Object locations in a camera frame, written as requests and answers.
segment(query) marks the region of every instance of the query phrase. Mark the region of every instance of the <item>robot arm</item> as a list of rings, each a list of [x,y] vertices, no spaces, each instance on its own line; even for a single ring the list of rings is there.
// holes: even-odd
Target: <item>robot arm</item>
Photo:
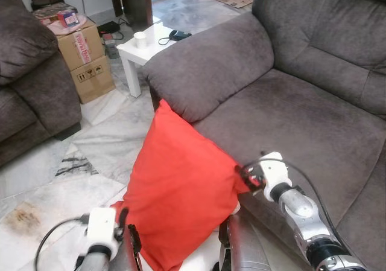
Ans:
[[[316,203],[292,187],[288,171],[278,152],[259,161],[265,183],[264,196],[279,204],[294,231],[303,256],[317,271],[366,271],[359,259],[350,255],[319,216]]]

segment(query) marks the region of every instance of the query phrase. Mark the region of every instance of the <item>black electronic device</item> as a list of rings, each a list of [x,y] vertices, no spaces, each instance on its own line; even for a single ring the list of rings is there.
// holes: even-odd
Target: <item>black electronic device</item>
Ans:
[[[191,35],[192,34],[184,33],[183,31],[172,30],[169,34],[169,39],[179,41],[190,37]]]
[[[104,34],[112,34],[121,29],[121,27],[116,22],[107,22],[105,24],[100,25],[98,28],[99,37]]]

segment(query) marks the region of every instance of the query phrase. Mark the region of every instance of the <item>white tile floor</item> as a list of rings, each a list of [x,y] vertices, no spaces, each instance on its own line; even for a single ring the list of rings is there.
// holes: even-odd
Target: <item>white tile floor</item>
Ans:
[[[171,28],[197,33],[250,7],[235,10],[214,0],[156,0],[154,15]],[[93,19],[102,24],[108,12]],[[122,26],[125,40],[132,30]],[[32,271],[40,240],[59,221],[109,206],[125,193],[132,165],[147,133],[153,108],[145,83],[130,96],[119,59],[111,60],[116,89],[81,106],[82,130],[66,139],[49,139],[0,168],[0,270]],[[73,270],[82,228],[64,226],[46,242],[41,270]],[[300,270],[263,232],[273,270]],[[184,271],[209,270],[218,254],[211,236],[186,262]]]

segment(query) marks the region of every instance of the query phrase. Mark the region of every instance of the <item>gray couch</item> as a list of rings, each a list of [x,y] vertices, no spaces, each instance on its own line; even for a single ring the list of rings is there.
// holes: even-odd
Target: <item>gray couch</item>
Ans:
[[[52,32],[17,0],[0,0],[0,165],[80,129],[80,104]]]
[[[153,97],[240,164],[279,151],[308,173],[349,247],[386,270],[386,0],[255,0],[144,68]],[[290,170],[292,180],[313,196]],[[291,249],[261,194],[242,204]]]

